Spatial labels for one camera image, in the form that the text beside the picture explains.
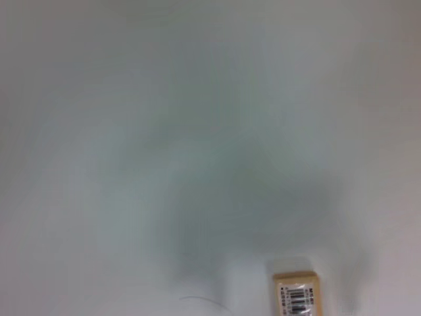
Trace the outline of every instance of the white sticker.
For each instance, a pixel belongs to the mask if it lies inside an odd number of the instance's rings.
[[[317,316],[312,284],[280,284],[279,293],[283,316]]]

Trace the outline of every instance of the white surface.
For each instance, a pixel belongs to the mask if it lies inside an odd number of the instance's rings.
[[[420,6],[380,2],[2,0],[1,314],[271,315],[273,260],[417,309]]]

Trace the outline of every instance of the barcode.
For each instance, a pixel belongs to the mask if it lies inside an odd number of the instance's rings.
[[[301,315],[313,316],[314,296],[313,289],[303,288],[281,288],[282,309],[285,316]]]

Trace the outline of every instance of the thin wire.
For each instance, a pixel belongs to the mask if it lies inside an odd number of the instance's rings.
[[[190,300],[190,299],[203,300],[203,301],[207,301],[207,302],[213,303],[213,304],[221,307],[222,309],[226,310],[232,316],[234,316],[234,313],[232,313],[232,311],[230,311],[227,307],[223,306],[221,303],[218,303],[216,301],[212,301],[212,300],[210,300],[208,298],[202,298],[201,296],[184,296],[183,298],[180,298],[180,301],[182,301],[182,300]]]

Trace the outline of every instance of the barcode label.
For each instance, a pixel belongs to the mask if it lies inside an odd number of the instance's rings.
[[[314,294],[311,284],[297,286],[280,285],[279,291],[283,316],[316,316]]]

